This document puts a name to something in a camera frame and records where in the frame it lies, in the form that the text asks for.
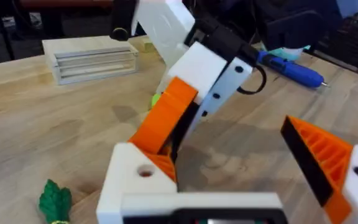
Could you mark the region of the white orange left gripper right finger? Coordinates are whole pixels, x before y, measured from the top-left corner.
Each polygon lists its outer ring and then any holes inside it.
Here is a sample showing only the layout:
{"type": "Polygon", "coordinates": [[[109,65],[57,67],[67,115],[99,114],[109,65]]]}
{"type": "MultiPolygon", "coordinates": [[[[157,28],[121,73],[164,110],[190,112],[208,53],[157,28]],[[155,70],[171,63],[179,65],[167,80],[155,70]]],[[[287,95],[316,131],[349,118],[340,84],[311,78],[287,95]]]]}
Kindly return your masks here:
{"type": "Polygon", "coordinates": [[[286,116],[280,130],[329,223],[358,223],[358,144],[286,116]]]}

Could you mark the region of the bare white left gripper left finger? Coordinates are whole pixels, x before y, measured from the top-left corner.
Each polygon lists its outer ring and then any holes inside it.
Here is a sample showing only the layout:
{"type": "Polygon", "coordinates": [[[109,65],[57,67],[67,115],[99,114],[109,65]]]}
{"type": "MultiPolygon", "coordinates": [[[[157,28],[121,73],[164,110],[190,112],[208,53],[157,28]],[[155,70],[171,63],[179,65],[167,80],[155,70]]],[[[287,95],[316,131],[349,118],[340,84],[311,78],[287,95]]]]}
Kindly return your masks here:
{"type": "Polygon", "coordinates": [[[127,194],[175,193],[176,183],[129,142],[114,146],[96,216],[98,223],[122,223],[121,204],[127,194]]]}

